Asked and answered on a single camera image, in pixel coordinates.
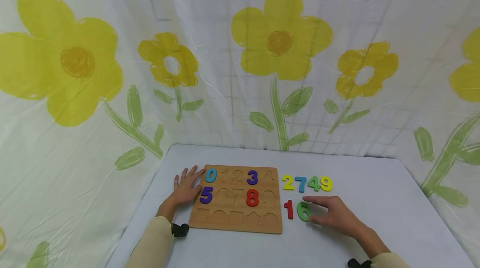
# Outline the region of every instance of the hand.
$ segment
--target hand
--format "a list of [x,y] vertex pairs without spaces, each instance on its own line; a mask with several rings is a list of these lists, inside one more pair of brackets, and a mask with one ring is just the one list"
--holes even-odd
[[338,196],[304,196],[304,201],[328,209],[325,216],[311,216],[311,223],[329,226],[339,233],[358,239],[368,227],[363,224]]
[[176,205],[185,205],[190,203],[195,199],[200,191],[202,191],[202,186],[197,185],[195,188],[192,188],[195,181],[202,176],[205,169],[199,170],[197,173],[197,165],[193,166],[190,172],[187,174],[188,169],[185,168],[181,174],[181,179],[179,183],[179,175],[175,176],[173,180],[173,193],[170,197]]

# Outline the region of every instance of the painted flower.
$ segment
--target painted flower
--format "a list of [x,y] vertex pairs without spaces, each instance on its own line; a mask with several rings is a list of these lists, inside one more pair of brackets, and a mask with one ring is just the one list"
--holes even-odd
[[[348,50],[338,58],[338,70],[342,75],[337,79],[337,92],[344,99],[373,97],[382,89],[382,82],[390,78],[398,68],[398,56],[388,53],[390,44],[386,41],[369,44],[365,50]],[[364,67],[372,67],[373,75],[362,85],[355,82],[357,74]]]
[[263,10],[246,7],[233,16],[232,37],[245,48],[241,67],[260,76],[305,78],[310,58],[331,44],[332,29],[315,16],[301,16],[302,0],[265,0]]
[[99,100],[110,101],[123,85],[115,61],[117,34],[97,18],[75,20],[62,0],[17,0],[29,34],[0,34],[0,90],[41,100],[61,126],[89,119]]
[[450,75],[450,87],[461,99],[480,103],[480,28],[465,39],[462,51],[470,63],[461,65]]
[[[154,40],[144,40],[138,45],[138,53],[143,60],[152,63],[150,71],[155,80],[173,88],[177,86],[196,86],[198,79],[198,62],[192,52],[183,45],[179,45],[177,37],[172,32],[155,35]],[[171,74],[165,67],[166,57],[174,57],[178,63],[178,73]]]
[[5,236],[5,232],[3,231],[3,228],[0,227],[0,251],[3,250],[6,243],[7,243],[7,239],[6,239],[6,236]]

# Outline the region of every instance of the person's left hand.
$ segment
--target person's left hand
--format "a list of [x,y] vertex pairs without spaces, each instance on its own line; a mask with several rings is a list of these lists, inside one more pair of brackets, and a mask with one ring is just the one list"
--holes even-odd
[[173,180],[173,193],[171,194],[171,198],[173,199],[174,203],[177,205],[185,205],[190,203],[195,199],[200,191],[202,191],[202,186],[197,185],[195,188],[192,188],[195,181],[202,176],[205,169],[199,170],[197,173],[197,165],[193,166],[190,172],[187,174],[188,169],[185,168],[181,174],[180,182],[179,182],[179,175],[175,176]]

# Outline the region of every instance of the yellow number 2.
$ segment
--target yellow number 2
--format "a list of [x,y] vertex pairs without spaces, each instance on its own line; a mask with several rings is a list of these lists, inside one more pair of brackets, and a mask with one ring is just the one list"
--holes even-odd
[[332,190],[332,180],[328,176],[322,176],[320,178],[320,187],[323,191],[331,191]]
[[287,183],[283,185],[284,190],[295,190],[295,186],[292,186],[292,182],[293,182],[292,176],[285,174],[284,176],[282,176],[282,181],[284,182],[287,181]]

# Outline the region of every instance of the fabric backdrop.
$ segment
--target fabric backdrop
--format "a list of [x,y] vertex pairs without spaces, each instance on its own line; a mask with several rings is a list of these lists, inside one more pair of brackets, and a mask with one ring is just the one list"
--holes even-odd
[[104,267],[189,143],[398,158],[480,267],[478,103],[480,0],[0,0],[0,266]]

